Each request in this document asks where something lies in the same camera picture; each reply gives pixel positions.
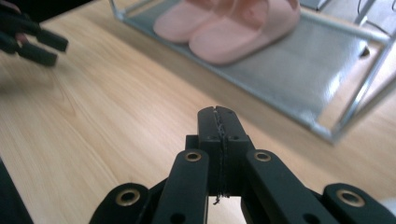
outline pink slipper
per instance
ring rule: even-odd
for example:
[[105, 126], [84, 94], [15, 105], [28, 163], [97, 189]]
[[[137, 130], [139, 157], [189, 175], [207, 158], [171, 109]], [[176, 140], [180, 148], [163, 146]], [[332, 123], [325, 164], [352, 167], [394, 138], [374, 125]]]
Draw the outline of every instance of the pink slipper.
[[154, 32], [175, 43], [187, 43], [192, 34], [230, 12], [233, 0], [181, 0], [154, 23]]
[[286, 35], [299, 20], [298, 0], [239, 0], [229, 16], [196, 32], [190, 48], [209, 63], [231, 63]]

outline wood grain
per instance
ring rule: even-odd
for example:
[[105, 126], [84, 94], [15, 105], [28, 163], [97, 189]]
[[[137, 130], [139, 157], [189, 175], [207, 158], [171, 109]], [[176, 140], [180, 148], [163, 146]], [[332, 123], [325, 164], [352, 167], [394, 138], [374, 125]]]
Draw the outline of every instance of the wood grain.
[[[116, 21], [97, 1], [45, 24], [70, 46], [54, 68], [0, 55], [0, 156], [35, 223], [87, 223], [117, 185], [166, 178], [196, 113], [234, 110], [256, 148], [307, 187], [396, 197], [395, 93], [331, 146], [224, 79]], [[209, 223], [243, 223], [237, 199]]]

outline metal frame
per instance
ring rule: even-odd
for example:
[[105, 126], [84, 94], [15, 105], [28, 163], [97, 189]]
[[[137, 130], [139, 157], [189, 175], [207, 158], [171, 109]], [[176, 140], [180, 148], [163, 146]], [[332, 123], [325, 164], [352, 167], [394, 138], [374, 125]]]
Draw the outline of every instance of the metal frame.
[[329, 2], [330, 0], [317, 0], [316, 2], [312, 0], [300, 0], [300, 5], [314, 10], [322, 10], [327, 4], [329, 4]]
[[[125, 22], [125, 19], [130, 12], [153, 1], [154, 0], [140, 0], [127, 8], [120, 9], [117, 7], [115, 0], [109, 0], [115, 17], [122, 22]], [[374, 82], [375, 76], [380, 70], [383, 62], [388, 57], [393, 44], [396, 42], [396, 31], [392, 34], [392, 36], [387, 36], [361, 28], [361, 26], [367, 21], [367, 13], [370, 11], [374, 2], [375, 0], [368, 0], [366, 2], [363, 9], [361, 10], [361, 14], [358, 16], [358, 18], [356, 18], [354, 23], [342, 22], [332, 17], [302, 8], [302, 16], [308, 18], [309, 20], [318, 21], [323, 25], [330, 26], [332, 28], [341, 30], [342, 32], [353, 34], [361, 38], [366, 38], [369, 41], [378, 42], [383, 45], [383, 48], [376, 55], [374, 63], [364, 75], [364, 79], [360, 83], [359, 87], [354, 91], [352, 99], [346, 105], [346, 109], [342, 113], [341, 118], [337, 121], [337, 123], [331, 129], [319, 124], [317, 121], [310, 125], [309, 130], [311, 132], [331, 143], [338, 142], [354, 123], [356, 123], [372, 108], [380, 103], [382, 99], [384, 99], [391, 91], [396, 89], [395, 73], [392, 74], [392, 78], [387, 83], [385, 83], [385, 85], [374, 97], [367, 100], [364, 105], [361, 104], [366, 92]]]

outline metal rod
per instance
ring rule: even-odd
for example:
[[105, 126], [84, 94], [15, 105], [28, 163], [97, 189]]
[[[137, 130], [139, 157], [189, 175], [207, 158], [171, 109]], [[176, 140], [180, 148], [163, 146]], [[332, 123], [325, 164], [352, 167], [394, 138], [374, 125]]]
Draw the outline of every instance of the metal rod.
[[355, 24], [362, 25], [367, 21], [367, 14], [369, 13], [374, 2], [375, 2], [375, 0], [367, 1], [367, 3], [364, 5], [363, 9], [361, 10], [361, 13], [358, 15], [358, 17], [354, 21]]
[[396, 40], [396, 31], [392, 35], [388, 44], [385, 45], [384, 48], [379, 52], [377, 58], [375, 59], [374, 64], [371, 66], [371, 69], [364, 77], [364, 79], [361, 81], [361, 84], [359, 85], [360, 86], [359, 89], [355, 91], [355, 94], [353, 98], [349, 101], [346, 110], [343, 113], [343, 116], [334, 127], [333, 134], [337, 135], [338, 132], [341, 132], [344, 126], [347, 125], [347, 123], [352, 119], [352, 117], [356, 113], [356, 110], [359, 107], [362, 98], [364, 97], [366, 92], [369, 90], [371, 84], [373, 83], [376, 74], [381, 68], [382, 63], [387, 58], [395, 40]]
[[358, 110], [353, 117], [343, 127], [340, 127], [337, 133], [333, 136], [333, 141], [336, 142], [340, 137], [346, 133], [357, 121], [367, 115], [374, 107], [387, 97], [391, 92], [396, 89], [396, 71], [391, 76], [391, 79], [381, 88], [381, 90], [373, 96], [360, 110]]
[[302, 8], [301, 12], [303, 18], [307, 18], [308, 20], [332, 27], [347, 34], [356, 35], [364, 39], [380, 42], [382, 44], [387, 44], [389, 42], [389, 36], [359, 27], [356, 24], [337, 20], [333, 17], [319, 14], [309, 9]]
[[152, 2], [153, 0], [140, 0], [137, 3], [132, 4], [131, 6], [128, 6], [124, 9], [118, 9], [117, 4], [115, 3], [115, 0], [109, 0], [111, 9], [113, 10], [113, 14], [116, 16], [116, 18], [120, 21], [123, 21], [125, 19], [126, 14], [129, 12], [142, 7], [148, 2]]
[[327, 127], [319, 124], [318, 122], [314, 122], [310, 126], [310, 131], [315, 133], [318, 137], [333, 143], [332, 131], [330, 131]]

